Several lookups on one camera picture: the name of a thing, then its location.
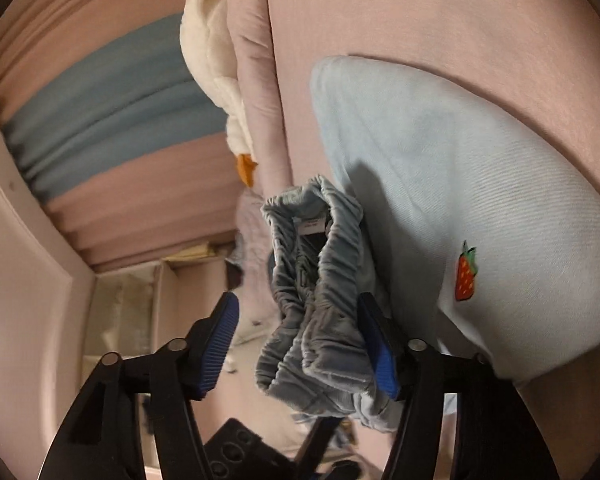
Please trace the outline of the light blue strawberry pants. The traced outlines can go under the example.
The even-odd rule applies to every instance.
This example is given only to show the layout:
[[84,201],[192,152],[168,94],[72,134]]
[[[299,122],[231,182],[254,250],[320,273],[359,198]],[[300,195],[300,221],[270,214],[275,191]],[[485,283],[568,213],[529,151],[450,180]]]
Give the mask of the light blue strawberry pants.
[[600,196],[501,107],[415,67],[333,56],[311,96],[332,173],[271,197],[282,320],[258,387],[392,431],[358,329],[371,292],[408,336],[528,382],[600,345]]

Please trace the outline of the pink curtain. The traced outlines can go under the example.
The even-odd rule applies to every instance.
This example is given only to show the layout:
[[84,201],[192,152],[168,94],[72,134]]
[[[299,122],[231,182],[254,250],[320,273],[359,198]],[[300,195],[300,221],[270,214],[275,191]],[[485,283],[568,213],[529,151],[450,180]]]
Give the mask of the pink curtain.
[[0,133],[92,268],[230,232],[226,117],[180,47],[186,0],[0,0]]

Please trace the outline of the blue curtain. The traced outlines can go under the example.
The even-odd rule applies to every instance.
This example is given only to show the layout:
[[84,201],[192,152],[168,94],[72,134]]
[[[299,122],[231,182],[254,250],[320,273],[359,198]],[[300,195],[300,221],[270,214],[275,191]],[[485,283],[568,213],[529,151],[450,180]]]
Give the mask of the blue curtain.
[[35,93],[2,131],[23,180],[47,203],[117,166],[222,133],[180,45],[181,14],[111,41]]

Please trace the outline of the white goose plush toy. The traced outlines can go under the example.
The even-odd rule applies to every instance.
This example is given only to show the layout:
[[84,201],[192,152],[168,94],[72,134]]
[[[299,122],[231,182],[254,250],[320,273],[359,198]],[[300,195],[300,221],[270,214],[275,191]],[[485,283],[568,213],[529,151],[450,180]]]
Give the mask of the white goose plush toy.
[[227,0],[186,0],[180,45],[194,81],[226,114],[226,142],[236,159],[238,176],[253,186],[257,161],[237,77],[237,58],[227,25]]

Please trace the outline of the mauve quilted duvet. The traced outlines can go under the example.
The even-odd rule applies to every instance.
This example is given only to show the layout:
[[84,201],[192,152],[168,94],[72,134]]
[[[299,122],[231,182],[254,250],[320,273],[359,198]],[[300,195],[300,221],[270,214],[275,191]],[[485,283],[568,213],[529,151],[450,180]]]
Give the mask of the mauve quilted duvet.
[[258,164],[257,185],[268,200],[292,185],[268,0],[227,0],[227,25]]

